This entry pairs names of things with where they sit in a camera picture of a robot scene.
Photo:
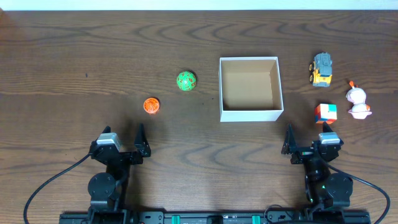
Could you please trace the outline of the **green numbered ball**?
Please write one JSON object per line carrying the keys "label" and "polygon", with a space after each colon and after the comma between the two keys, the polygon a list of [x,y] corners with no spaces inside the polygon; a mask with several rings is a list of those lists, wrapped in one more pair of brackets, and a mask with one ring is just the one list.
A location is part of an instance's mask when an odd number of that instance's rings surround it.
{"label": "green numbered ball", "polygon": [[184,71],[177,76],[177,86],[182,91],[191,91],[197,85],[197,78],[194,73]]}

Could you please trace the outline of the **orange numbered ball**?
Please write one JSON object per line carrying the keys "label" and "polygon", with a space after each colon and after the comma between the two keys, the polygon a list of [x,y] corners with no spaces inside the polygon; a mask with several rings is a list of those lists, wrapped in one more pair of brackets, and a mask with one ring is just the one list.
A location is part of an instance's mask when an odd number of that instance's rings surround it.
{"label": "orange numbered ball", "polygon": [[143,108],[148,114],[156,114],[160,110],[160,102],[157,98],[147,98],[144,101]]}

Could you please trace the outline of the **yellow grey toy truck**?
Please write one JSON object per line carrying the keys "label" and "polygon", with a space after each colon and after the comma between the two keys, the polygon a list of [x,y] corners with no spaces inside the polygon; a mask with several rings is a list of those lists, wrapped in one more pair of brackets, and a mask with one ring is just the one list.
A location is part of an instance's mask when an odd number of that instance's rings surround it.
{"label": "yellow grey toy truck", "polygon": [[309,65],[310,71],[309,81],[313,86],[329,87],[332,79],[332,64],[331,55],[327,52],[322,52],[314,56],[313,62]]}

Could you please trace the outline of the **colourful puzzle cube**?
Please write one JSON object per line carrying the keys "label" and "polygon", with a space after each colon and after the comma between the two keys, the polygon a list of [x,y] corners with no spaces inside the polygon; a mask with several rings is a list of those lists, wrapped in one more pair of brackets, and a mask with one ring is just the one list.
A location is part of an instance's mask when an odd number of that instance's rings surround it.
{"label": "colourful puzzle cube", "polygon": [[337,108],[333,104],[321,103],[315,108],[315,123],[332,124],[337,120]]}

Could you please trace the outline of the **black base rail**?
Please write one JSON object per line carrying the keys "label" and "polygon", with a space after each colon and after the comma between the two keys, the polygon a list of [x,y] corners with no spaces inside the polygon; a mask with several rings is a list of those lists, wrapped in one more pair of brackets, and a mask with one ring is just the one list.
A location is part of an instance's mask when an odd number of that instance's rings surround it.
{"label": "black base rail", "polygon": [[64,213],[59,224],[229,224],[229,223],[370,223],[369,213],[359,211],[315,212],[306,216],[298,211],[268,210],[260,213],[163,213],[90,212]]}

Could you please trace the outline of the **pink white toy figure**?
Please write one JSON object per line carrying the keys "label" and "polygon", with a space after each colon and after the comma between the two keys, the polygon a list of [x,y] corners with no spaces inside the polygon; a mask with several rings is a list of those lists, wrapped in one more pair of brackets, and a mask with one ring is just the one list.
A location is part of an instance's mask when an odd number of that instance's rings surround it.
{"label": "pink white toy figure", "polygon": [[352,108],[348,110],[348,113],[354,119],[366,119],[367,116],[371,115],[370,106],[366,104],[366,93],[359,86],[355,85],[353,81],[349,82],[351,89],[346,94],[346,99],[352,103]]}

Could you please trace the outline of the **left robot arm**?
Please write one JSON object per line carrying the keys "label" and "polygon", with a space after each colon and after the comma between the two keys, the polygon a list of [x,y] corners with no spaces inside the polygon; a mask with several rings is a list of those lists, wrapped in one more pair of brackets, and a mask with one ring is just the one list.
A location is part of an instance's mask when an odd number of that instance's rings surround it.
{"label": "left robot arm", "polygon": [[118,135],[109,126],[91,143],[89,155],[106,166],[106,171],[94,175],[88,184],[93,210],[119,210],[124,204],[131,166],[142,164],[143,158],[151,156],[143,124],[139,125],[134,140],[136,150],[121,152],[121,146]]}

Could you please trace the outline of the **white cardboard box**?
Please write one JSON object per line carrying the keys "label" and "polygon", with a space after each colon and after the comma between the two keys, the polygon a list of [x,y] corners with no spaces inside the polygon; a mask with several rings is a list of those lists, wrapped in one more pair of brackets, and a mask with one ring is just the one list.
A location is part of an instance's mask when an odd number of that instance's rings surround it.
{"label": "white cardboard box", "polygon": [[277,57],[221,57],[221,122],[277,121],[284,112]]}

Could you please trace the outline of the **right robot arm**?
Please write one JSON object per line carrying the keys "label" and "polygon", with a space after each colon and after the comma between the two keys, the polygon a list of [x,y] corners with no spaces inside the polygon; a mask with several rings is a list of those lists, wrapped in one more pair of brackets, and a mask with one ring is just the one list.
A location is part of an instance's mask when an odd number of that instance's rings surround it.
{"label": "right robot arm", "polygon": [[291,164],[302,164],[305,170],[305,193],[311,212],[349,207],[353,180],[337,172],[331,173],[328,163],[336,159],[343,140],[323,123],[323,132],[311,146],[299,147],[291,125],[288,125],[281,153],[291,156]]}

